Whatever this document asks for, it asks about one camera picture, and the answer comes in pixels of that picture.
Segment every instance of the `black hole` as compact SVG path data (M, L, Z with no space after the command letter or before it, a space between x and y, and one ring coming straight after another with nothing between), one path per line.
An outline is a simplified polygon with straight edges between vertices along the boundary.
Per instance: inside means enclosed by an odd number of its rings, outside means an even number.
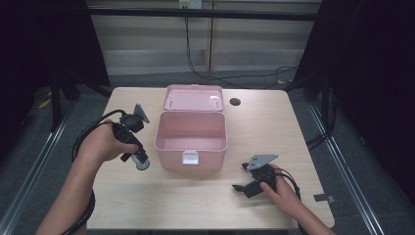
M229 101L229 103L231 103L231 105L233 105L233 106L239 106L239 105L241 105L241 100L240 100L240 99L238 99L238 98L232 98L232 99Z

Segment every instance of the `wire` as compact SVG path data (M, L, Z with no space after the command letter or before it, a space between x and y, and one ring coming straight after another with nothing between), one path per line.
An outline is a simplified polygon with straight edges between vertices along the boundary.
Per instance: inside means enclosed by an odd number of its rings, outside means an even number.
M240 77L267 77L267 76L274 76L275 75L275 81L273 81L271 84L259 88L259 89L269 89L272 86L276 85L278 83L278 74L290 71L290 70L295 70L297 69L299 66L293 66L293 67L280 67L278 69L275 70L275 72L272 73L267 73L267 74L261 74L261 75L232 75L232 76L222 76L222 77L217 77L217 76L210 76L210 75L202 75L200 73L198 73L195 70L195 67L193 66L193 62L192 62L192 56L191 56L191 49L190 49L190 39L189 39L189 20L188 18L185 18L185 24L186 24L186 51L187 51L187 62L189 65L190 70L199 78L204 79L204 80L209 80L209 81L216 81L216 80L220 80L223 81L229 85L232 86L236 86L238 88L242 88L242 89L251 89L250 87L244 87L238 84L235 84L233 82L230 82L226 79L230 79L230 78L240 78Z
M300 188L297 185L296 181L294 180L293 176L289 172L287 172L286 170L284 170L283 168L274 168L274 170L281 170L281 171L284 172L284 173L276 172L275 175L276 176L283 176L285 178L288 178L290 180L290 182L294 186L294 191L296 192L297 197L299 197L299 199L301 200ZM302 235L307 235L307 232L305 232L304 228L300 224L299 224L299 230L300 230L300 233Z
M333 92L333 90L330 90L330 105L329 105L329 109L330 109L330 116L329 116L329 123L327 124L327 130L324 130L323 133L317 135L316 137L314 137L313 139L309 140L306 142L307 145L312 145L311 147L308 148L308 151L311 151L313 149L315 149L317 146L319 146L321 143L323 143L327 138L329 138L332 133L333 133L333 129L335 127L336 124L336 116L337 116L337 107L338 107L338 100L336 99L336 96Z
M94 129L96 129L98 126L102 125L102 124L114 124L113 122L101 122L104 119L108 118L109 116L116 114L116 113L121 113L123 116L126 115L126 112L123 110L114 110L111 111L109 113L107 113L106 115L103 115L102 117L97 118L95 121L93 121L90 125L88 125L85 129L83 129L81 131L81 133L78 135L78 137L76 138L75 142L73 143L72 146L72 162L75 161L80 145L82 144L82 141L86 138L86 136L88 136ZM68 235L68 234L73 234L74 232L76 232L83 224L86 223L86 221L88 221L89 217L91 217L92 212L95 209L95 194L94 194L94 190L92 190L91 192L91 197L89 199L89 203L86 207L85 212L83 213L82 217L73 225L71 226L67 231L65 231L63 234Z

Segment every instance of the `metal frame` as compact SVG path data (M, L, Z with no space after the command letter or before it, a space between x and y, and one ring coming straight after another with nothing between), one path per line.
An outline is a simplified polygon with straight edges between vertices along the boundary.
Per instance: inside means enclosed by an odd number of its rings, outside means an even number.
M131 16L131 17L182 17L182 18L218 18L218 19L250 19L250 20L278 20L314 22L318 14L305 13L278 13L278 12L244 12L223 10L196 10L196 9L148 9L148 8L39 8L42 14L83 14L95 16Z
M321 119L321 114L318 108L315 105L310 105L309 108L317 123L318 128L320 129L320 132L327 133L328 130L326 129L326 126ZM332 135L329 136L325 142L370 234L385 235L385 232L382 229L376 213L373 211L372 207L361 191L360 186L358 185L356 179L353 176L353 173L348 167L346 159L340 151L334 137Z
M0 221L1 235L12 234L13 230L15 229L15 226L23 213L23 210L30 198L30 195L34 187L36 186L37 181L39 180L43 172L43 169L48 163L49 158L52 155L52 152L55 149L56 144L58 143L62 133L64 132L68 118L72 114L75 105L75 101L72 101L70 103L69 110L64 116L64 119L62 120L61 124L57 126L55 132L50 133L45 145L43 146L42 151L38 155L36 162L33 164L33 167L27 175L21 189L19 190L13 202L7 208L4 216Z

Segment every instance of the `wall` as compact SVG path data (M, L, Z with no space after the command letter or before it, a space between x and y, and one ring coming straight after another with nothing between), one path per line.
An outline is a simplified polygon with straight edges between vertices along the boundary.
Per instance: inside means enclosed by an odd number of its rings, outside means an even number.
M89 0L89 6L178 8L178 0ZM203 1L203 9L317 13L319 0ZM110 75L188 71L183 18L93 16ZM274 70L300 61L313 23L189 19L197 71Z

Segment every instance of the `gray floor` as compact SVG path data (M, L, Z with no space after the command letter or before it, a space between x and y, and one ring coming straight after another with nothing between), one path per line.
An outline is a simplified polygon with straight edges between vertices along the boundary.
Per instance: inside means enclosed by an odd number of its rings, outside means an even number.
M267 74L266 71L222 71L216 76L240 74ZM228 82L237 83L245 88L264 88L273 84L275 76L244 77L228 79ZM142 74L134 76L113 76L113 87L118 86L148 86L166 87L170 83L199 83L219 84L225 88L236 88L222 80L205 80L198 78L191 72ZM281 88L278 82L272 89ZM79 132L96 117L101 116L108 102L108 98L95 94L88 88L80 87L81 98L75 104L73 113L68 118L66 128L50 156L40 180L35 185L24 210L14 226L13 234L32 234L42 217L49 209L58 194L66 174L70 168L70 150L74 139ZM304 100L302 90L297 89L289 93L294 110L299 120L305 140L309 140L319 133L316 122L311 115L309 103ZM37 104L43 99L39 95L32 111L27 116L21 130L19 142L14 146L8 160L0 166L0 216L5 214L8 206L13 202L28 172L40 153L43 144L49 136L51 127L51 106L37 110ZM64 110L68 101L63 100ZM415 209L401 193L394 181L379 166L373 152L361 145L359 134L352 123L339 110L334 137L342 150L344 157L353 175L358 181L368 203L379 218L385 234L415 234ZM336 202L331 209L336 220L334 230L338 234L371 234L361 213L356 206L346 184L341 177L333 157L325 145L321 144L310 152L316 166L321 183L327 195L334 196ZM91 231L91 234L137 234L137 231ZM171 231L158 231L156 234L171 234ZM174 234L189 234L204 232L175 231ZM242 234L275 234L274 231L240 232Z

